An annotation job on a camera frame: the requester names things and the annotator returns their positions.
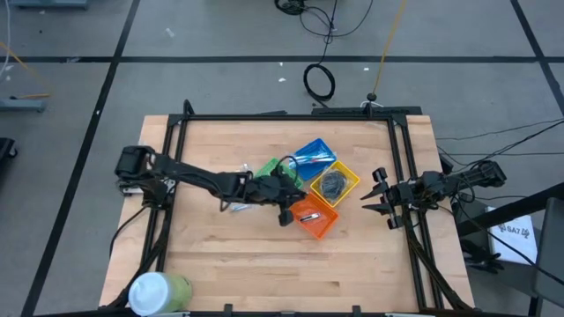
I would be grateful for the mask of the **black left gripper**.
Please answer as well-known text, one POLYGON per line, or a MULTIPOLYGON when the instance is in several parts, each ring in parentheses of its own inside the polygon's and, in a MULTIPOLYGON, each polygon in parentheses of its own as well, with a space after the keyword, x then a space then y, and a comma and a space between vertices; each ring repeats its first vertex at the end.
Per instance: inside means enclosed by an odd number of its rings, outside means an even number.
POLYGON ((294 187, 303 190, 303 181, 300 177, 288 176, 281 172, 259 176, 246 183, 244 202, 277 205, 280 210, 279 225, 288 226, 293 222, 290 206, 304 200, 308 195, 306 192, 295 194, 294 187))

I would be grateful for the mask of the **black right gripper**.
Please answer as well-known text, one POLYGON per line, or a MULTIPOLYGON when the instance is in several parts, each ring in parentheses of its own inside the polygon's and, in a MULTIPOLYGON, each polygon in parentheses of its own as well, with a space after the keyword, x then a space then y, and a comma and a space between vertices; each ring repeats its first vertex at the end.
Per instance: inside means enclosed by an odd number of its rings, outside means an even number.
POLYGON ((373 171, 373 178, 376 185, 372 190, 362 196, 362 199, 368 199, 380 195, 380 202, 377 204, 363 205, 362 208, 366 210, 373 210, 381 215, 388 215, 390 218, 387 220, 390 229, 397 229, 404 225, 402 218, 397 214, 397 206, 409 206, 415 204, 414 190, 406 181, 400 182, 397 185, 389 185, 386 181, 388 175, 384 167, 379 167, 373 171))

